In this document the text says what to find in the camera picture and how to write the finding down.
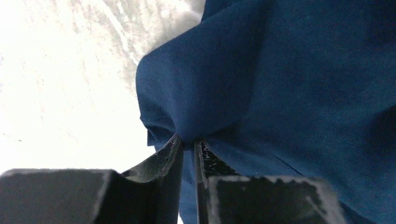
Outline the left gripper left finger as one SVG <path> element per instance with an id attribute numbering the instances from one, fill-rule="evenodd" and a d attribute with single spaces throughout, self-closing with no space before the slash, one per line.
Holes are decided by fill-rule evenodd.
<path id="1" fill-rule="evenodd" d="M 133 168 L 12 169 L 0 177 L 3 224 L 175 224 L 183 145 L 177 135 Z"/>

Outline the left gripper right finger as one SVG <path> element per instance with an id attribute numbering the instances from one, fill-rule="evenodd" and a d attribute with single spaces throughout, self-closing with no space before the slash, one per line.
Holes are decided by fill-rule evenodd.
<path id="1" fill-rule="evenodd" d="M 337 195 L 320 178 L 243 176 L 205 140 L 194 145 L 200 224 L 344 224 Z"/>

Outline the navy blue t-shirt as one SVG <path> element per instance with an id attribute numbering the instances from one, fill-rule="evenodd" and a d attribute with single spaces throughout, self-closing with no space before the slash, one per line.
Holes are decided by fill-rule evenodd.
<path id="1" fill-rule="evenodd" d="M 148 145 L 186 143 L 185 224 L 198 138 L 243 175 L 326 179 L 350 224 L 395 223 L 395 1 L 208 0 L 141 59 L 136 91 Z"/>

